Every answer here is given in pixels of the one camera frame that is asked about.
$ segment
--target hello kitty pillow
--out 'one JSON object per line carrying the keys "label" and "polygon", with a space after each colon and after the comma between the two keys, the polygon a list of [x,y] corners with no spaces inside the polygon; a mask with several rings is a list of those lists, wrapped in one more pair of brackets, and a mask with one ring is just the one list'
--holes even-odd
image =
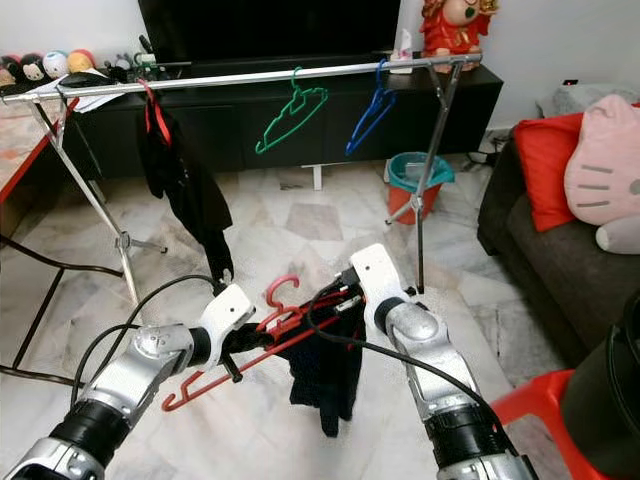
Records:
{"label": "hello kitty pillow", "polygon": [[569,209],[583,222],[640,215],[640,110],[618,95],[589,107],[564,189]]}

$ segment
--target marble floor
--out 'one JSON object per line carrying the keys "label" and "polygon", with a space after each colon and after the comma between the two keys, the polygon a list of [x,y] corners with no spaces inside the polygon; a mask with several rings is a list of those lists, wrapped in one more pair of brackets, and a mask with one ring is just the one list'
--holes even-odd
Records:
{"label": "marble floor", "polygon": [[[483,395],[494,400],[512,386],[564,365],[532,318],[525,295],[475,238],[491,170],[461,158],[450,161],[456,182],[443,187],[424,224],[428,288],[423,302],[446,319]],[[343,269],[353,252],[374,242],[388,248],[404,284],[415,283],[414,229],[383,222],[383,169],[384,162],[325,168],[322,191],[312,189],[311,172],[304,169],[220,176],[234,220],[225,235],[235,281],[254,300],[256,318],[267,314],[263,292],[277,276],[298,274],[300,288],[284,296],[287,302],[304,301]],[[209,273],[201,247],[173,217],[168,202],[150,195],[143,180],[104,182],[101,187],[122,228],[169,248],[166,255],[132,250],[142,294],[179,275]],[[35,208],[14,239],[62,261],[119,268],[108,230],[72,184],[59,198]],[[55,271],[8,248],[0,251],[0,260],[0,355],[6,364]],[[180,284],[153,300],[142,319],[194,324],[210,298],[198,282]],[[73,375],[89,342],[122,323],[131,308],[121,280],[65,274],[23,368]],[[385,340],[374,336],[373,341]],[[96,350],[88,374],[106,348]],[[291,379],[281,359],[248,371],[240,384],[225,384],[176,412],[163,413],[159,400],[184,377],[163,385],[158,401],[109,466],[108,478],[435,478],[431,447],[397,362],[365,352],[354,418],[341,423],[337,439],[324,437],[315,410],[289,405]],[[69,389],[9,376],[0,381],[3,474],[63,417]],[[531,455],[540,478],[569,478],[539,423],[524,419],[510,431],[517,446]]]}

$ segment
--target red plastic stool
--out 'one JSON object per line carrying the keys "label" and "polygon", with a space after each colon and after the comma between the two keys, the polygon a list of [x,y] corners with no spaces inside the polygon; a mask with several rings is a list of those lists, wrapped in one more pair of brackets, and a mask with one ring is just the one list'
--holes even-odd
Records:
{"label": "red plastic stool", "polygon": [[544,422],[575,480],[613,480],[599,473],[584,458],[564,426],[560,401],[573,370],[562,370],[536,377],[504,397],[492,407],[503,425],[525,415],[535,415]]}

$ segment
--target black cabinet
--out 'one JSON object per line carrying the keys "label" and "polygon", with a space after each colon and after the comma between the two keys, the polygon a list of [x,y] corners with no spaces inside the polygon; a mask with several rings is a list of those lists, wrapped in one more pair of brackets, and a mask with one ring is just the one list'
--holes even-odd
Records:
{"label": "black cabinet", "polygon": [[[329,100],[301,129],[263,155],[255,153],[256,144],[290,100],[288,82],[172,90],[163,92],[161,104],[180,122],[185,138],[212,171],[384,159],[427,150],[440,109],[428,72],[416,69],[411,75],[384,74],[383,79],[397,92],[396,105],[349,157],[345,147],[371,101],[375,74],[298,82],[303,89],[327,88]],[[440,79],[446,86],[447,77]],[[462,74],[440,153],[478,149],[501,88],[502,81],[484,66]],[[83,166],[97,163],[97,177],[142,175],[137,124],[143,106],[144,96],[129,94],[96,111],[74,114],[96,162],[77,144],[77,135],[66,140],[74,161]],[[273,141],[290,126],[278,125],[269,138]]]}

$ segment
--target gray sofa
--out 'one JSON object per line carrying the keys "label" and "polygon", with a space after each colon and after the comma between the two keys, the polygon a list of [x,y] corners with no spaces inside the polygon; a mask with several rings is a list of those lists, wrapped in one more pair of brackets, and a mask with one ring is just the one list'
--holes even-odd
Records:
{"label": "gray sofa", "polygon": [[605,338],[640,290],[640,255],[602,251],[596,227],[575,220],[536,232],[513,138],[498,158],[478,222],[484,249],[499,255],[572,365]]}

